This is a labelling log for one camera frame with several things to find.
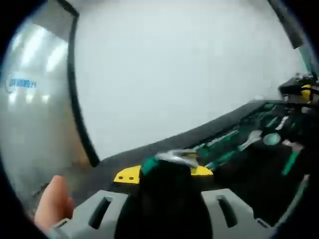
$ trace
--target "green tool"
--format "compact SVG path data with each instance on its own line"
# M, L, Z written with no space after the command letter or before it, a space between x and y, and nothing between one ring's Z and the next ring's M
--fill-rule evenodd
M266 127L272 126L272 125L276 122L277 118L278 118L278 117L274 117L274 118L266 125Z
M218 166L220 166L225 161L227 161L236 152L237 152L236 150L233 150L233 151L230 151L230 152L227 152L227 153L223 154L218 159L216 159L216 160L208 163L207 165L205 165L205 168L209 168L211 171L214 171Z
M298 144L298 143L296 143L296 142L291 143L291 142L290 142L289 140L287 140L287 139L285 139L285 140L283 141L283 144L284 144L284 145L287 145L287 146L290 146L290 147L292 148L292 153L291 153L291 155L290 155L290 157L289 157L289 159L288 159L288 161L287 161L287 163L286 163L286 166L285 166L284 170L283 170L282 173L281 173L282 175L286 176L286 175L290 172L290 170L291 170L293 164L295 163L295 161L296 161L296 159L297 159L299 153L301 152L301 150L302 150L304 147L303 147L301 144Z

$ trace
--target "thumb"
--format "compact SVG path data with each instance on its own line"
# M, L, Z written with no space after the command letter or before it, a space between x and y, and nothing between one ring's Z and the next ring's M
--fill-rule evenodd
M44 231L66 217L68 203L67 187L64 178L54 176L44 190L36 210L34 222Z
M72 198L68 198L65 207L65 217L71 219L74 211L74 200Z

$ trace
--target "yellow bracket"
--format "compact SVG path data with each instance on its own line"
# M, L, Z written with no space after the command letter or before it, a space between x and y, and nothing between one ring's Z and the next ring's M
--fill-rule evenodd
M311 88L311 85L304 85L302 88ZM310 90L301 91L301 94L306 101L310 101Z
M116 183L140 183L140 169L141 166L135 166L130 168L125 168L121 172L119 172L115 178L114 182ZM198 166L197 168L191 168L190 170L192 176L205 176L205 175L213 175L213 172L208 168L203 166Z

